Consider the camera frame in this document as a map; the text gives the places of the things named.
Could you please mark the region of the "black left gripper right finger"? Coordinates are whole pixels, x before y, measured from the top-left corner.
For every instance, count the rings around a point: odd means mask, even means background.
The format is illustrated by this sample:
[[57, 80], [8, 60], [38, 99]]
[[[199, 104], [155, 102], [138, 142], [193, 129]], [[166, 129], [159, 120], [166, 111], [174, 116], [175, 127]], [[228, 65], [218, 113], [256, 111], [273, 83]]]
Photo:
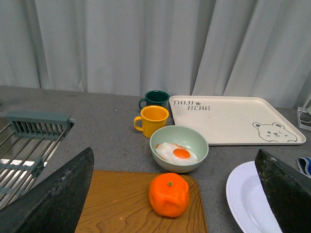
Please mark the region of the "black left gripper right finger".
[[311, 178], [260, 149], [255, 158], [259, 180], [283, 233], [311, 231]]

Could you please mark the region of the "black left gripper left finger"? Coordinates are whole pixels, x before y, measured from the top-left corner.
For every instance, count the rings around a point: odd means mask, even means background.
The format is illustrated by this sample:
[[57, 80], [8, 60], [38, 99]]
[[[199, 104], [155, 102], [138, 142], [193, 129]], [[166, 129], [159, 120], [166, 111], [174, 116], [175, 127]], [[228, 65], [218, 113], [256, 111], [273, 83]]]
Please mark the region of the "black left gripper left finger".
[[94, 155], [86, 148], [0, 211], [2, 233], [73, 233], [89, 191]]

